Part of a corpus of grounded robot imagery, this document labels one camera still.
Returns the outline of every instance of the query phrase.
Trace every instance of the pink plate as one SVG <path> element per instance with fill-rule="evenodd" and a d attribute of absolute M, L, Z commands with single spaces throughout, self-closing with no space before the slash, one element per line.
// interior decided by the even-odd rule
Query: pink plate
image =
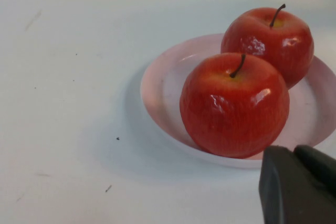
<path fill-rule="evenodd" d="M 141 98 L 152 121 L 168 140 L 187 153 L 207 161 L 239 168 L 259 168 L 262 152 L 236 159 L 201 151 L 182 123 L 179 99 L 187 75 L 203 59 L 218 54 L 223 34 L 206 35 L 178 44 L 156 58 L 141 82 Z M 324 152 L 336 135 L 336 76 L 317 57 L 304 79 L 290 89 L 290 112 L 285 127 L 273 145 L 293 150 L 298 144 Z"/>

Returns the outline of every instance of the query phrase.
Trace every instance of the white table surface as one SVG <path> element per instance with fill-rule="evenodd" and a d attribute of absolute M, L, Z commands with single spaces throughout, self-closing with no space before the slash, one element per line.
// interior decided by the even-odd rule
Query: white table surface
<path fill-rule="evenodd" d="M 282 3 L 335 71 L 336 0 L 0 0 L 0 223 L 262 223 L 260 171 L 155 137 L 139 84 L 174 44 Z"/>

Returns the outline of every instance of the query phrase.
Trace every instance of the red apple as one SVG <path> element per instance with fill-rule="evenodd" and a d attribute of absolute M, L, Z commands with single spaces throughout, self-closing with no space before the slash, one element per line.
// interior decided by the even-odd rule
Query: red apple
<path fill-rule="evenodd" d="M 180 97 L 183 124 L 203 150 L 246 158 L 282 131 L 289 113 L 285 81 L 253 55 L 224 53 L 202 61 L 186 78 Z"/>
<path fill-rule="evenodd" d="M 226 30 L 221 52 L 240 52 L 267 60 L 292 88 L 308 72 L 314 42 L 308 25 L 285 11 L 256 8 L 241 14 Z"/>

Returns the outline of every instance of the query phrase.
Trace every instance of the apple stem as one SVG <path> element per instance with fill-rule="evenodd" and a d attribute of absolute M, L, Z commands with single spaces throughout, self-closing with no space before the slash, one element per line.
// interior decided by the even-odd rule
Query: apple stem
<path fill-rule="evenodd" d="M 277 16 L 278 16 L 278 13 L 279 13 L 282 9 L 284 9 L 284 8 L 286 8 L 286 5 L 285 5 L 285 4 L 281 5 L 281 6 L 279 7 L 279 9 L 277 9 L 277 12 L 274 14 L 274 17 L 273 17 L 273 20 L 272 20 L 271 24 L 269 24 L 269 27 L 273 27 L 274 22 L 275 22 L 275 19 L 276 19 Z"/>
<path fill-rule="evenodd" d="M 242 68 L 242 66 L 243 66 L 243 64 L 244 64 L 246 55 L 245 55 L 245 54 L 242 54 L 241 56 L 242 56 L 242 57 L 241 57 L 242 59 L 241 59 L 240 65 L 239 65 L 239 67 L 236 69 L 236 71 L 234 71 L 234 72 L 232 72 L 232 73 L 230 74 L 230 77 L 231 77 L 231 78 L 235 78 L 235 77 L 236 77 L 238 71 Z"/>

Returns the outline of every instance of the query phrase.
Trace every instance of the plate rim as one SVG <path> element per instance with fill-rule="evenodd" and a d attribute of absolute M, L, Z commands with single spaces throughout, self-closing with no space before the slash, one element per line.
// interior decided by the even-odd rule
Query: plate rim
<path fill-rule="evenodd" d="M 175 44 L 174 46 L 166 49 L 165 51 L 163 51 L 162 53 L 159 54 L 159 56 L 157 56 L 155 59 L 151 60 L 150 63 L 147 65 L 142 77 L 141 77 L 141 83 L 140 83 L 140 99 L 141 99 L 141 107 L 142 110 L 145 112 L 145 114 L 147 115 L 147 117 L 150 119 L 150 124 L 152 126 L 154 126 L 157 130 L 159 130 L 159 132 L 163 135 L 163 137 L 165 137 L 166 139 L 168 139 L 171 143 L 173 143 L 175 146 L 179 147 L 180 149 L 182 149 L 186 154 L 188 155 L 193 155 L 196 156 L 198 158 L 201 158 L 203 160 L 206 160 L 208 162 L 214 163 L 214 164 L 219 164 L 219 165 L 223 165 L 223 166 L 227 166 L 227 167 L 233 167 L 233 168 L 242 168 L 242 169 L 259 169 L 262 166 L 262 162 L 263 159 L 240 159 L 240 158 L 230 158 L 230 157 L 223 157 L 223 156 L 218 156 L 218 155 L 214 155 L 212 153 L 208 153 L 208 152 L 203 152 L 201 150 L 198 150 L 196 148 L 193 148 L 175 138 L 173 138 L 172 136 L 170 136 L 167 132 L 165 132 L 155 121 L 154 119 L 150 116 L 150 114 L 148 113 L 148 110 L 145 106 L 144 100 L 143 100 L 143 81 L 144 78 L 146 76 L 146 74 L 148 73 L 148 71 L 150 70 L 151 66 L 153 66 L 153 64 L 163 58 L 166 54 L 166 52 L 173 50 L 177 47 L 179 47 L 180 45 L 192 41 L 194 39 L 202 39 L 205 37 L 210 37 L 210 36 L 223 36 L 224 33 L 216 33 L 216 34 L 207 34 L 207 35 L 201 35 L 201 36 L 197 36 L 197 37 L 193 37 L 191 39 L 185 40 L 183 42 L 180 42 L 178 44 Z M 317 60 L 320 61 L 320 63 L 324 64 L 325 67 L 327 67 L 335 76 L 335 71 L 333 71 L 331 68 L 329 68 L 328 65 L 326 65 L 324 63 L 323 60 L 321 60 L 319 57 L 317 57 L 316 55 L 314 55 L 314 58 L 316 58 Z M 335 141 L 335 137 L 336 137 L 336 129 L 327 137 L 325 138 L 323 141 L 321 141 L 320 143 L 318 143 L 317 145 L 313 146 L 313 148 L 324 152 L 327 155 L 332 155 L 328 152 L 329 147 L 334 143 L 336 144 Z"/>

